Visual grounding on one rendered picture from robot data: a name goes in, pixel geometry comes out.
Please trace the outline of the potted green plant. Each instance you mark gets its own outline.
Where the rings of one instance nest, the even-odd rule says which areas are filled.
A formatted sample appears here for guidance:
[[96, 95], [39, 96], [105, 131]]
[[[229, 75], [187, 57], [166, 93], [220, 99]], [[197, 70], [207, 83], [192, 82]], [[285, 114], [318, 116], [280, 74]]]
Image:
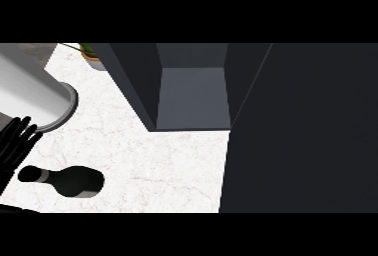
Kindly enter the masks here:
[[64, 46], [70, 47], [71, 49], [76, 49], [82, 53], [82, 56], [83, 56], [85, 60], [88, 61], [88, 64], [91, 65], [91, 67], [95, 70], [98, 70], [98, 71], [107, 70], [89, 43], [80, 43], [77, 47], [64, 43]]

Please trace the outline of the dark grey cabinet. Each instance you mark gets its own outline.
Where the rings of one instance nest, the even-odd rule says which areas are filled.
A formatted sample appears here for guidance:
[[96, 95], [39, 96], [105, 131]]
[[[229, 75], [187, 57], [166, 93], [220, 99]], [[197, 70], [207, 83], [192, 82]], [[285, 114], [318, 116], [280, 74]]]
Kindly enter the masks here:
[[232, 128], [268, 43], [95, 43], [92, 48], [151, 132]]

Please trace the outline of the dark wine bottle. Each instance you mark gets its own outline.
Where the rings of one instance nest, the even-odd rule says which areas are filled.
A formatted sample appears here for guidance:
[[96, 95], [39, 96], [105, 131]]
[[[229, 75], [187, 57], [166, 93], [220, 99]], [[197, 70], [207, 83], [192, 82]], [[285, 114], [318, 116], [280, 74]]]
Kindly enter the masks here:
[[58, 193], [70, 198], [92, 198], [99, 194], [105, 183], [102, 172], [86, 166], [71, 166], [61, 171], [26, 166], [18, 180], [51, 184]]

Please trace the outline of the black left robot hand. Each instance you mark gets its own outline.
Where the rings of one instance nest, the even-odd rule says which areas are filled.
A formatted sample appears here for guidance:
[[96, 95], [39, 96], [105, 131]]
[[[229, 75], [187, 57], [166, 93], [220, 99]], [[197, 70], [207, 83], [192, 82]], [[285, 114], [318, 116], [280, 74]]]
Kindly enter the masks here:
[[0, 131], [0, 195], [12, 180], [15, 170], [26, 160], [31, 149], [43, 137], [37, 125], [30, 124], [31, 117], [14, 118]]

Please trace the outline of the white cylindrical appliance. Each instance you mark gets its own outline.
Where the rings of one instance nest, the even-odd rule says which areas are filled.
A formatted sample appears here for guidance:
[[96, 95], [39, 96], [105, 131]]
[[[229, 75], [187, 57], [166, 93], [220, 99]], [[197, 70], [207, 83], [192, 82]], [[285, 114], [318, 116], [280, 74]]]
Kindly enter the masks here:
[[14, 43], [0, 43], [0, 112], [31, 117], [48, 133], [71, 118], [79, 106], [74, 87], [60, 82]]

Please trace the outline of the dark grey cabinet door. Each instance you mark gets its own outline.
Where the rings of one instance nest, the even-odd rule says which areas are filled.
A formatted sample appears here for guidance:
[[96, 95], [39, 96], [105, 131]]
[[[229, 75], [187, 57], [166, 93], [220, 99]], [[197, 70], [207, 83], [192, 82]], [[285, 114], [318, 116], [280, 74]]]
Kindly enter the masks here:
[[229, 134], [225, 212], [378, 212], [378, 43], [275, 44]]

